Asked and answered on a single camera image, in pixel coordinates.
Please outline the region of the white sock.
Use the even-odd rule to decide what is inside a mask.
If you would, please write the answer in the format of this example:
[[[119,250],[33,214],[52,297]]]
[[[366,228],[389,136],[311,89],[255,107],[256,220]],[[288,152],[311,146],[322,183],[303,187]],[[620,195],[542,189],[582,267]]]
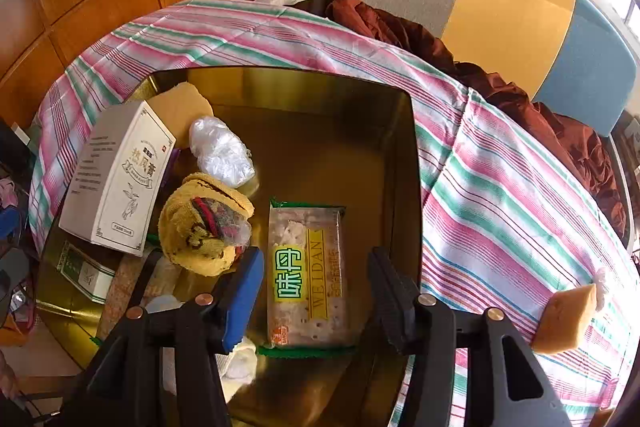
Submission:
[[[224,401],[229,403],[244,386],[251,384],[257,373],[255,343],[246,336],[228,355],[215,355]]]

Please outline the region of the Weidan cracker packet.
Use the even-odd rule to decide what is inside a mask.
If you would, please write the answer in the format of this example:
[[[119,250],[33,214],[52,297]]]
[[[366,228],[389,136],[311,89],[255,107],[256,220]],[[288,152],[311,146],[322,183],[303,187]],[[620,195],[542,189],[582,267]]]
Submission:
[[[274,359],[327,359],[355,349],[344,253],[345,208],[271,199],[267,341]]]

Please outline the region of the mustard yellow knitted sock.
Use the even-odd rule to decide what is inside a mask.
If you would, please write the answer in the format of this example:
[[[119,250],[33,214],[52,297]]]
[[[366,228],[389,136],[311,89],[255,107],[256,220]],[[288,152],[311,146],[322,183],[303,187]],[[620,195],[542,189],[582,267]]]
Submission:
[[[218,277],[250,243],[253,215],[254,206],[245,195],[206,173],[192,173],[160,212],[160,247],[174,265]]]

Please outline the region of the long cracker packet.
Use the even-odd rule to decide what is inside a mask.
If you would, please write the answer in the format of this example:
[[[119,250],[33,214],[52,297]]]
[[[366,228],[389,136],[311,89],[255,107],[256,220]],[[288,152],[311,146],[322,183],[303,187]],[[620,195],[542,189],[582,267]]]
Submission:
[[[118,321],[133,307],[150,313],[175,309],[174,296],[182,269],[171,263],[160,247],[149,246],[141,257],[122,258],[108,288],[103,311],[92,342],[100,347]]]

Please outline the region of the green white small box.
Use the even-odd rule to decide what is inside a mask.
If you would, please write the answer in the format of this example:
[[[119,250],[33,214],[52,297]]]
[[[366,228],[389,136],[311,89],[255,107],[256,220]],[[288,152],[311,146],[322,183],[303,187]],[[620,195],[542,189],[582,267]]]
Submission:
[[[69,241],[63,243],[58,273],[93,303],[104,305],[116,272],[93,260]]]

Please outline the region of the clear plastic bag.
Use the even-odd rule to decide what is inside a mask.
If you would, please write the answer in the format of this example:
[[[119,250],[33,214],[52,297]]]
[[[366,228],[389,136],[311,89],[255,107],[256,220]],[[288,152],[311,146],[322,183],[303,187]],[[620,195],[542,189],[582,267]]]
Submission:
[[[242,186],[256,174],[250,150],[215,116],[192,122],[189,144],[198,169],[232,188]]]

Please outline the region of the cream printed carton box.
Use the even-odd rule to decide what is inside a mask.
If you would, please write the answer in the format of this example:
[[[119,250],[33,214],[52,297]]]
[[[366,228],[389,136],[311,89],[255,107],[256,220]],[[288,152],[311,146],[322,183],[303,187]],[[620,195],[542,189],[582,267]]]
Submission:
[[[58,225],[140,257],[176,139],[145,101],[105,109],[82,148]]]

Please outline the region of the tall yellow sponge block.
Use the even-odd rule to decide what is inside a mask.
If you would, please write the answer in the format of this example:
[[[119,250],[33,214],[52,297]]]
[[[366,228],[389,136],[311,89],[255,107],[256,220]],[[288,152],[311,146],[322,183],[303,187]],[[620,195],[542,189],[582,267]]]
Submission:
[[[180,82],[170,90],[149,98],[146,103],[175,137],[175,148],[179,150],[190,146],[190,129],[194,121],[214,116],[209,101],[190,82]]]

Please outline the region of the gold metal tin box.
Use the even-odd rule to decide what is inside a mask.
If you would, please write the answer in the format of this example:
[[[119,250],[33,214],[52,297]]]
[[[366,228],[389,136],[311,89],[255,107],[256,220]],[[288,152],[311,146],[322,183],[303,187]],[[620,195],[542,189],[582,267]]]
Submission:
[[[406,358],[369,261],[420,272],[407,91],[275,67],[165,70],[99,116],[46,249],[139,262],[53,426],[384,426]]]

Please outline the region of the striped pink green tablecloth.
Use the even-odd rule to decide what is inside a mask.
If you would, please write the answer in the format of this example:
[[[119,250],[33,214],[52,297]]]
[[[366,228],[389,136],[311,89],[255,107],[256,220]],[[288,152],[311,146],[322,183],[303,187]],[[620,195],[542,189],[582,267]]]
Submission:
[[[42,135],[28,203],[37,245],[102,110],[151,72],[186,66],[313,69],[407,91],[422,191],[423,288],[457,309],[503,307],[530,337],[554,293],[603,272],[605,305],[578,348],[540,363],[575,426],[620,402],[639,343],[639,277],[585,187],[440,68],[298,9],[184,0],[114,29],[74,58],[37,113]]]

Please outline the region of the yellow sponge wedge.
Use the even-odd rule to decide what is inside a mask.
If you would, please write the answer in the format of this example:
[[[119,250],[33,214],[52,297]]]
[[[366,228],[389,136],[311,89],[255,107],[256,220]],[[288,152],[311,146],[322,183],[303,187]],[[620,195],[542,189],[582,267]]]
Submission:
[[[555,293],[542,312],[530,347],[543,355],[577,349],[596,310],[596,284]]]

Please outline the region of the rust red blanket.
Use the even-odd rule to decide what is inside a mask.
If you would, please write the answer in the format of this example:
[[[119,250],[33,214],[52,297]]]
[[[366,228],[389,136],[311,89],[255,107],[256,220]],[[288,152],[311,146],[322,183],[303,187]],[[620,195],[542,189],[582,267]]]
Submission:
[[[628,213],[612,160],[600,135],[592,128],[533,102],[523,89],[504,81],[496,72],[488,74],[476,64],[457,61],[442,40],[411,20],[361,0],[333,0],[326,16],[360,36],[408,51],[477,91],[547,147],[585,187],[615,232],[620,237],[626,234]]]

